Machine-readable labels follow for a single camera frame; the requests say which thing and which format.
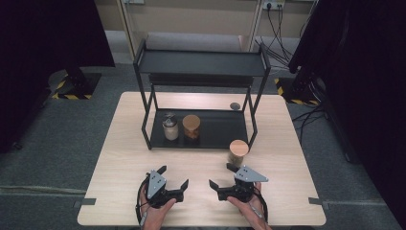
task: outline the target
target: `human hand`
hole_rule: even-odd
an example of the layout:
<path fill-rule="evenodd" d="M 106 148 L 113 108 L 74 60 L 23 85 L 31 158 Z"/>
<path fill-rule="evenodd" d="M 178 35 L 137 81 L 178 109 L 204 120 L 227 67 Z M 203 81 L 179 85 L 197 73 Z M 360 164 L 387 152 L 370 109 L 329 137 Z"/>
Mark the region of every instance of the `human hand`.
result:
<path fill-rule="evenodd" d="M 141 189 L 140 194 L 141 204 L 141 213 L 147 213 L 147 218 L 144 222 L 143 229 L 146 230 L 155 230 L 161 229 L 162 223 L 164 222 L 165 216 L 167 215 L 169 209 L 176 203 L 176 199 L 170 199 L 164 206 L 156 209 L 152 208 L 147 204 L 146 198 L 146 185 Z"/>
<path fill-rule="evenodd" d="M 260 192 L 260 182 L 256 182 L 255 187 Z M 239 201 L 237 198 L 228 196 L 227 200 L 239 209 L 239 212 L 247 219 L 251 227 L 256 230 L 271 230 L 263 216 L 263 208 L 259 198 L 253 195 L 247 203 Z"/>

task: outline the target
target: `wooden table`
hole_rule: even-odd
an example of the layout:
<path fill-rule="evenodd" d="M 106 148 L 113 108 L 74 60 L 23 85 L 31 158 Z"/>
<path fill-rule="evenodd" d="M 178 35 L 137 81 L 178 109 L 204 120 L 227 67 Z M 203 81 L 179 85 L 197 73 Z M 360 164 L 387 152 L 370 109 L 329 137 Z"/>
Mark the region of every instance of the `wooden table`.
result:
<path fill-rule="evenodd" d="M 243 94 L 157 93 L 160 107 L 231 109 L 242 103 Z M 185 200 L 169 211 L 164 226 L 249 226 L 237 208 L 218 201 L 209 179 L 220 187 L 233 186 L 234 175 L 226 169 L 226 149 L 148 150 L 141 132 L 145 115 L 139 92 L 122 94 L 101 150 L 85 198 L 94 205 L 82 205 L 82 225 L 138 225 L 135 213 L 137 191 L 146 173 L 167 165 L 163 173 L 167 189 L 179 189 L 189 179 Z M 149 113 L 148 130 L 154 112 Z M 252 132 L 249 116 L 248 133 Z M 323 225 L 321 205 L 285 101 L 276 95 L 262 95 L 256 114 L 259 133 L 243 164 L 267 176 L 262 195 L 269 209 L 271 226 Z"/>

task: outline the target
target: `yellow black hazard stripe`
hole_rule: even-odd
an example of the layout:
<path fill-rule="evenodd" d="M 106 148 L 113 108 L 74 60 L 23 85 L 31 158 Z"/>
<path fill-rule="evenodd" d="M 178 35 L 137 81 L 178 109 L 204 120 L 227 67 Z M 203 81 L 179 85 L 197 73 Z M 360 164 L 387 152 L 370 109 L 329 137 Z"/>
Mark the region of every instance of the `yellow black hazard stripe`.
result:
<path fill-rule="evenodd" d="M 302 100 L 302 99 L 287 98 L 284 91 L 283 91 L 283 87 L 281 85 L 280 79 L 275 79 L 275 84 L 276 84 L 277 89 L 278 89 L 278 94 L 280 96 L 282 96 L 286 100 L 286 102 L 289 103 L 289 104 L 312 104 L 312 105 L 319 104 L 319 102 L 317 102 L 316 100 Z"/>
<path fill-rule="evenodd" d="M 52 96 L 53 99 L 69 99 L 69 100 L 89 100 L 92 98 L 92 95 L 89 94 L 62 94 L 59 93 L 58 91 L 65 85 L 65 82 L 67 81 L 68 76 L 65 76 L 62 81 L 59 83 L 55 90 L 55 94 Z"/>

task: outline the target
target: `shelf rack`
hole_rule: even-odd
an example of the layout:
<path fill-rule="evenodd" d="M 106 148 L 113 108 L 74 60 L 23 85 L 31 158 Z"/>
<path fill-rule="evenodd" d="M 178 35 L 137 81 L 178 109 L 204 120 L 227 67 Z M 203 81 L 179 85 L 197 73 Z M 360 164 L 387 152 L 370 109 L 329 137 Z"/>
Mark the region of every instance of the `shelf rack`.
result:
<path fill-rule="evenodd" d="M 143 40 L 134 59 L 134 70 L 139 85 L 146 116 L 142 132 L 148 148 L 196 148 L 228 149 L 232 141 L 239 139 L 252 147 L 258 133 L 255 113 L 260 96 L 271 71 L 266 47 L 261 44 L 255 53 L 241 52 L 205 52 L 152 50 Z M 141 74 L 148 74 L 151 93 L 147 100 Z M 262 78 L 257 98 L 251 100 L 251 87 L 254 78 Z M 246 88 L 242 109 L 174 109 L 161 108 L 155 94 L 155 85 L 173 86 L 211 86 Z M 150 138 L 146 132 L 147 118 L 153 103 L 155 118 Z M 244 111 L 250 109 L 253 134 L 248 140 Z M 168 112 L 174 112 L 179 122 L 179 137 L 170 141 L 165 138 L 162 119 Z M 182 122 L 189 114 L 197 115 L 201 120 L 200 136 L 197 141 L 190 141 L 183 135 Z"/>

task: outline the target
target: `wooden lid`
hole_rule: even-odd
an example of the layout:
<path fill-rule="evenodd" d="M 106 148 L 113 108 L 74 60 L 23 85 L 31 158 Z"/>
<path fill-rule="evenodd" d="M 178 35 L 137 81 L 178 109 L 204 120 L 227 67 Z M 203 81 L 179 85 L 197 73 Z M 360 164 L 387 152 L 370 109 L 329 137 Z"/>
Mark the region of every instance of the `wooden lid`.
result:
<path fill-rule="evenodd" d="M 248 153 L 247 143 L 241 140 L 235 140 L 230 144 L 230 151 L 236 156 L 244 156 Z"/>
<path fill-rule="evenodd" d="M 196 115 L 188 115 L 183 119 L 183 127 L 187 130 L 195 130 L 200 126 L 200 118 Z"/>

